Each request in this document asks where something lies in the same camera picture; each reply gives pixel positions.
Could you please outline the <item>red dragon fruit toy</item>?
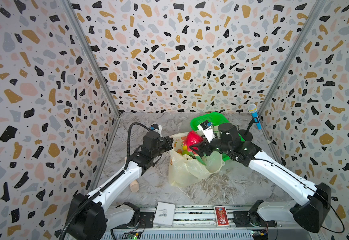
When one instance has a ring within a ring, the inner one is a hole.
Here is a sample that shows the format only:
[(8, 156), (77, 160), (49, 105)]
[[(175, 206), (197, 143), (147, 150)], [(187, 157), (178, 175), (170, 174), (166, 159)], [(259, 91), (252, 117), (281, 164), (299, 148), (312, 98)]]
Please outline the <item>red dragon fruit toy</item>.
[(202, 143), (203, 138), (195, 131), (190, 131), (185, 140), (182, 144), (182, 149), (184, 151), (187, 151), (189, 154), (195, 154), (195, 151), (193, 151), (190, 146)]

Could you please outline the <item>cream plastic bag orange print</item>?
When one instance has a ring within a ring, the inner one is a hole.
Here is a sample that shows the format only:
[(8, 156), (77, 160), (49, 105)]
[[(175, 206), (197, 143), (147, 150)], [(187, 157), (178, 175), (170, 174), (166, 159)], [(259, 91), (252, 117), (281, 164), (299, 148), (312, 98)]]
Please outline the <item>cream plastic bag orange print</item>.
[(174, 187), (186, 188), (196, 184), (212, 174), (218, 173), (225, 165), (222, 154), (213, 152), (202, 158), (184, 154), (183, 142), (187, 133), (172, 135), (173, 149), (170, 150), (168, 170), (169, 183)]

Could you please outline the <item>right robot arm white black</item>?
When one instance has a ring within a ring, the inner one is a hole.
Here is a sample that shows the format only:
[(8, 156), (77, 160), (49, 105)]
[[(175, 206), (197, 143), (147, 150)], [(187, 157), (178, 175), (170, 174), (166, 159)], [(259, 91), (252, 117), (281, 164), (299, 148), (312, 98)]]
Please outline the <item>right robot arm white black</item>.
[(247, 222), (254, 226), (269, 221), (295, 222), (311, 233), (320, 231), (330, 211), (331, 189), (328, 185), (316, 185), (288, 170), (259, 146), (242, 140), (239, 130), (231, 123), (219, 125), (217, 133), (208, 121), (197, 128), (205, 137), (202, 142), (189, 147), (197, 155), (227, 155), (231, 160), (262, 174), (292, 197), (289, 202), (255, 202), (244, 217)]

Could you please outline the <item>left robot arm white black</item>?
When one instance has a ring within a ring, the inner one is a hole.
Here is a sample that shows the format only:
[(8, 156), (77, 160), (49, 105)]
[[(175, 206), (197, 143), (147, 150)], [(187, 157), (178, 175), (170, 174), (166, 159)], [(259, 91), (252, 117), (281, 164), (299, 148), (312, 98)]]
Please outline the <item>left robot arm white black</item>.
[(172, 150), (173, 138), (149, 131), (143, 143), (127, 157), (125, 165), (104, 184), (87, 195), (77, 194), (71, 201), (61, 240), (70, 235), (76, 240), (100, 240), (104, 233), (120, 225), (134, 227), (140, 208), (125, 202), (111, 209), (114, 200), (153, 166), (154, 159)]

